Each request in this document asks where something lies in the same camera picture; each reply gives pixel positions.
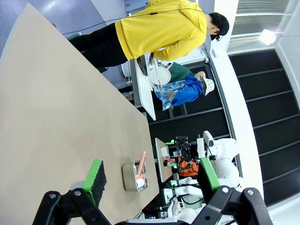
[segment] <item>orange object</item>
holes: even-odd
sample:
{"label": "orange object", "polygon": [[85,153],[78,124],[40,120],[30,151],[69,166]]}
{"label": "orange object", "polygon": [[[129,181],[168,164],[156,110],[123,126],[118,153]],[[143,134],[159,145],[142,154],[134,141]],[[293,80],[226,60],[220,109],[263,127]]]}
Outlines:
{"label": "orange object", "polygon": [[[183,177],[191,177],[191,176],[195,176],[198,174],[198,165],[195,162],[190,162],[190,164],[192,165],[193,169],[187,169],[187,170],[183,170],[179,172],[180,176]],[[188,165],[188,163],[186,161],[182,162],[182,164],[180,165],[181,168],[186,167]]]}
{"label": "orange object", "polygon": [[136,179],[143,178],[143,176],[141,176],[141,173],[142,173],[142,168],[143,168],[146,156],[147,156],[147,152],[143,151],[142,156],[141,156],[141,160],[140,160],[140,164],[139,164],[139,168],[137,169],[137,173],[136,173],[136,176],[135,176]]}

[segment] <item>white table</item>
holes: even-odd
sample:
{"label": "white table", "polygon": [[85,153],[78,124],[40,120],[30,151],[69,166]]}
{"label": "white table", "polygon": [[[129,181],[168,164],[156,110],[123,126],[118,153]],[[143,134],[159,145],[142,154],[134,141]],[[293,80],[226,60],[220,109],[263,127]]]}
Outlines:
{"label": "white table", "polygon": [[132,88],[135,93],[135,106],[143,107],[153,120],[156,120],[151,88],[147,82],[147,77],[142,73],[136,59],[131,60],[130,74],[132,79]]}

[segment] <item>orange bag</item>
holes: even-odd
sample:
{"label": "orange bag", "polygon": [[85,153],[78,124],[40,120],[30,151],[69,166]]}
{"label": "orange bag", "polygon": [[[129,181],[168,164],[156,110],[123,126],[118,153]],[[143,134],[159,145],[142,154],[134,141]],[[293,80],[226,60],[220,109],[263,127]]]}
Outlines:
{"label": "orange bag", "polygon": [[[198,169],[199,169],[198,165],[195,162],[190,162],[190,164],[192,165],[193,169],[190,168],[187,170],[180,171],[179,172],[180,176],[191,177],[191,176],[195,176],[198,174]],[[184,161],[181,163],[180,167],[183,168],[183,167],[186,167],[187,165],[188,165],[188,163],[186,161]]]}

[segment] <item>green shirt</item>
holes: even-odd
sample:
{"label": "green shirt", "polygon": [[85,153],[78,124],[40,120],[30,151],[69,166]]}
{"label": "green shirt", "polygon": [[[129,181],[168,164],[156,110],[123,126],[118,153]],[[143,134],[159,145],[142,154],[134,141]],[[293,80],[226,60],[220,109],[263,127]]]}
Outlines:
{"label": "green shirt", "polygon": [[174,62],[171,67],[169,68],[171,73],[171,79],[169,83],[176,82],[176,81],[183,81],[186,78],[186,75],[194,76],[195,74],[192,73],[188,68],[182,66],[176,62]]}

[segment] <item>metal tray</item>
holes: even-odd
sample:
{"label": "metal tray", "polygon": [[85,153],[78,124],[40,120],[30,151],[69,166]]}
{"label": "metal tray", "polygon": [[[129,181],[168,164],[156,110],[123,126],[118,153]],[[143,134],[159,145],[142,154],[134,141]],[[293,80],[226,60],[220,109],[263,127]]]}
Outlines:
{"label": "metal tray", "polygon": [[144,186],[137,188],[135,181],[136,172],[139,168],[140,161],[134,161],[133,163],[122,166],[123,182],[126,191],[137,191],[141,192],[148,187],[148,176],[146,170],[146,164],[142,167],[142,174],[144,175]]}

